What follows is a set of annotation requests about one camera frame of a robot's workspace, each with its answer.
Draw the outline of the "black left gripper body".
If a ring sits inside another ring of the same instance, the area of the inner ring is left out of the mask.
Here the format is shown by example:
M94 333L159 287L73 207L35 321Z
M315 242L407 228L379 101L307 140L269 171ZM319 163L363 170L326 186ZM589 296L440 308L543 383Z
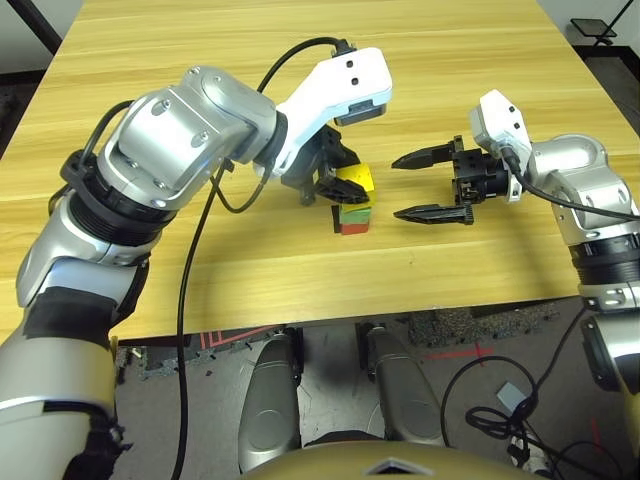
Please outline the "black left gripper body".
M317 196L329 198L335 183L329 162L335 134L333 128L323 126L300 148L292 166L280 177L282 185L298 192L301 205L312 205Z

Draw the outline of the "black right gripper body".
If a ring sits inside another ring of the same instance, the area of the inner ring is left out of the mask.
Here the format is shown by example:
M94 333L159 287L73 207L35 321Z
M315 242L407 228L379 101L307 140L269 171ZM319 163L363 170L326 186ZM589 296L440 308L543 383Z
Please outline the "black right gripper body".
M501 161L480 148L465 150L460 135L453 137L452 144L452 188L456 205L479 204L488 198L507 196L508 171Z

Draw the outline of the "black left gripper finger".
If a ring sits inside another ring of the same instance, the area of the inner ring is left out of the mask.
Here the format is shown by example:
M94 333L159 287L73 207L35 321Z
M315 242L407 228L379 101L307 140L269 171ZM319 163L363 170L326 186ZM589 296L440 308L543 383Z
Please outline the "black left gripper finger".
M363 204L369 201L363 186L342 179L337 174L321 176L314 184L314 193L338 204Z
M346 168L358 165L360 159L358 155L350 148L344 146L340 141L332 145L332 167Z

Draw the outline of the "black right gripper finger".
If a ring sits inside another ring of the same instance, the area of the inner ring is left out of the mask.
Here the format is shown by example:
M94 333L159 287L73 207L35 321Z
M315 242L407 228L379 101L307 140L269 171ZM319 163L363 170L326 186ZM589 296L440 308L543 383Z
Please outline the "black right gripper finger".
M473 211L470 204L457 206L417 205L396 211L393 215L396 219L419 224L473 224Z
M423 169L434 166L438 163L446 163L452 159L455 151L454 143L425 147L411 153L402 155L395 160L391 167L393 169Z

